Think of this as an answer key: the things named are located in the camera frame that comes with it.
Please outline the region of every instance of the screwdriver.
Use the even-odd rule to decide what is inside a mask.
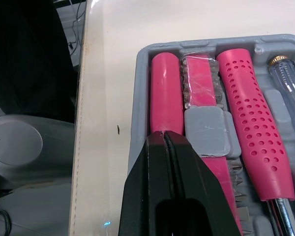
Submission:
[[[295,62],[287,56],[276,56],[269,62],[269,71],[282,94],[295,129]]]
[[[267,201],[279,235],[295,236],[286,201],[295,199],[291,168],[249,51],[224,51],[217,60],[249,177],[261,201]]]

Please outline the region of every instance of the stitching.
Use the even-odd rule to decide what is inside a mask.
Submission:
[[[80,160],[80,143],[81,143],[81,126],[82,126],[82,107],[83,107],[83,97],[84,97],[84,81],[80,80],[82,83],[82,91],[81,91],[81,111],[79,114],[80,124],[79,124],[79,143],[78,143],[78,160],[77,160],[77,173],[76,173],[76,186],[75,186],[75,201],[74,201],[74,219],[73,219],[73,236],[75,235],[75,218],[76,218],[76,209],[77,209],[77,195],[78,195],[78,176],[79,176],[79,160]]]

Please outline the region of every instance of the cable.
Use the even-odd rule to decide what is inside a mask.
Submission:
[[[4,236],[9,236],[12,229],[12,222],[9,213],[5,210],[0,210],[0,215],[2,215],[5,222],[5,233]]]
[[[77,13],[76,13],[76,15],[75,15],[75,20],[72,22],[72,27],[71,27],[71,28],[72,28],[72,31],[73,31],[73,33],[74,33],[75,40],[74,40],[74,42],[69,42],[68,45],[69,45],[69,44],[72,45],[72,43],[76,43],[76,45],[75,45],[74,50],[73,50],[72,53],[70,54],[70,56],[72,56],[73,53],[76,51],[76,49],[77,49],[77,47],[78,47],[78,44],[81,46],[81,40],[80,40],[80,38],[79,38],[79,30],[78,30],[78,27],[79,27],[79,26],[78,26],[78,20],[79,20],[84,14],[85,14],[85,9],[84,9],[84,11],[82,12],[82,14],[81,14],[80,16],[78,16],[78,15],[79,15],[79,10],[80,10],[81,3],[82,3],[82,0],[80,0],[79,6],[78,6],[78,9],[77,9]],[[75,32],[75,30],[74,30],[74,23],[75,23],[75,22],[76,22],[76,25],[77,25],[77,32]]]

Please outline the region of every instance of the metal shaft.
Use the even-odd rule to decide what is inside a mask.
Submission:
[[[295,236],[295,218],[289,201],[279,198],[267,201],[267,205],[273,215],[276,234],[278,236]]]

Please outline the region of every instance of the clear screwdriver handle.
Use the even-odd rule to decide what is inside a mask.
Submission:
[[[274,82],[281,92],[295,129],[295,63],[282,59],[269,66]]]

